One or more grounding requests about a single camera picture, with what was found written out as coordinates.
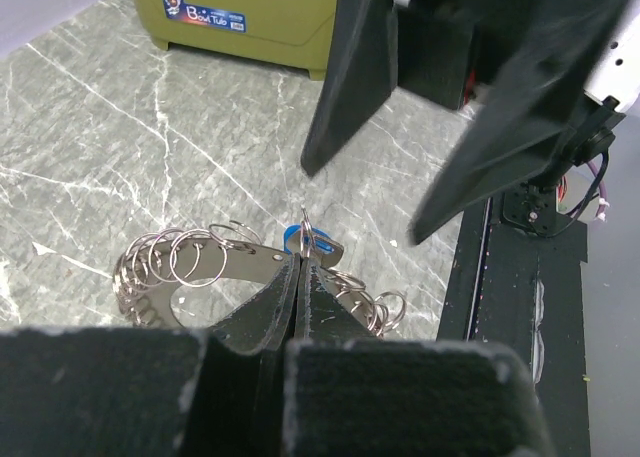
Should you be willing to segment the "round metal key organizer disc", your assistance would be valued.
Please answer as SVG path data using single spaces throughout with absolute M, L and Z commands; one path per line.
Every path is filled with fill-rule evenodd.
M 315 228 L 307 216 L 302 236 Z M 283 267 L 287 254 L 264 245 L 261 237 L 237 220 L 189 230 L 169 227 L 134 239 L 119 256 L 112 272 L 112 288 L 120 313 L 134 326 L 179 328 L 171 299 L 182 288 L 201 289 L 220 280 L 267 284 Z M 407 311 L 403 293 L 395 290 L 372 296 L 359 278 L 314 260 L 329 293 L 377 337 L 396 329 Z

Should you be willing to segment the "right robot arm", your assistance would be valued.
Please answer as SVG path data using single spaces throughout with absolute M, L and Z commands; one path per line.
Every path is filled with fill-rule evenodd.
M 518 184 L 549 186 L 572 139 L 639 93 L 638 0 L 337 0 L 328 69 L 301 154 L 322 170 L 397 89 L 450 110 L 483 104 L 423 198 L 420 243 Z

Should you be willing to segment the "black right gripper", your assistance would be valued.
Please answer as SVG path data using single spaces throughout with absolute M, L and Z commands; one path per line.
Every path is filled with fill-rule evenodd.
M 451 110 L 483 85 L 482 110 L 414 215 L 412 243 L 521 182 L 548 184 L 588 158 L 577 142 L 625 115 L 622 92 L 596 75 L 629 2 L 411 0 L 397 16 L 394 0 L 337 0 L 302 169 L 317 175 L 397 82 Z

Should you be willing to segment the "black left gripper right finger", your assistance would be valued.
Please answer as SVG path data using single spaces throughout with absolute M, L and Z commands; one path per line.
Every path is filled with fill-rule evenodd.
M 501 344 L 385 341 L 301 268 L 285 354 L 288 456 L 551 456 L 530 372 Z

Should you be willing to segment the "key with blue tag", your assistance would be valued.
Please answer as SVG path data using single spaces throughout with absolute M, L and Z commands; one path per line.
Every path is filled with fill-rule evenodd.
M 344 247 L 323 231 L 312 228 L 311 235 L 302 236 L 301 226 L 291 225 L 283 234 L 283 251 L 316 256 L 323 267 L 337 265 L 344 255 Z

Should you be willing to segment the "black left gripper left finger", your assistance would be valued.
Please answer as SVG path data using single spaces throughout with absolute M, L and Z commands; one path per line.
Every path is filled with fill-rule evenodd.
M 5 456 L 277 456 L 300 260 L 211 329 L 1 336 Z

